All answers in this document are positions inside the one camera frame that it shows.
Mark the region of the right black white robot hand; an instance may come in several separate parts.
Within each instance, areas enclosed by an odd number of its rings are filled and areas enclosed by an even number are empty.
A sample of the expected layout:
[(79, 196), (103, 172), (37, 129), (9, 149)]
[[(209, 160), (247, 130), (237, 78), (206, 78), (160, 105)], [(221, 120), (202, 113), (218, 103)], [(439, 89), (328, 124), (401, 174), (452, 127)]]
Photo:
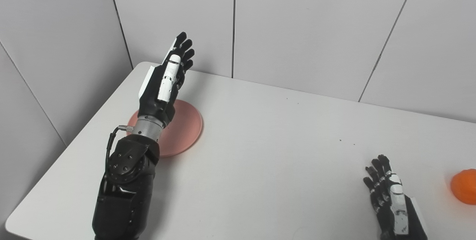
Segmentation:
[(417, 204), (403, 191), (398, 174), (384, 154), (372, 159), (363, 178), (369, 189), (370, 202), (376, 213), (381, 240), (427, 240)]

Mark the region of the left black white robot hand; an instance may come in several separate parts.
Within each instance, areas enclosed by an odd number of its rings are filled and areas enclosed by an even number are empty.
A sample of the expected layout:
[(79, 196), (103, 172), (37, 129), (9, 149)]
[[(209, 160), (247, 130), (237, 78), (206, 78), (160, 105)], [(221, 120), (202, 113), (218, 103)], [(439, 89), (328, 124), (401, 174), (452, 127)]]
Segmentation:
[(193, 42), (181, 32), (172, 42), (163, 62), (150, 66), (139, 90), (138, 117), (153, 117), (163, 127), (175, 115), (174, 103), (185, 81), (186, 72), (193, 66)]

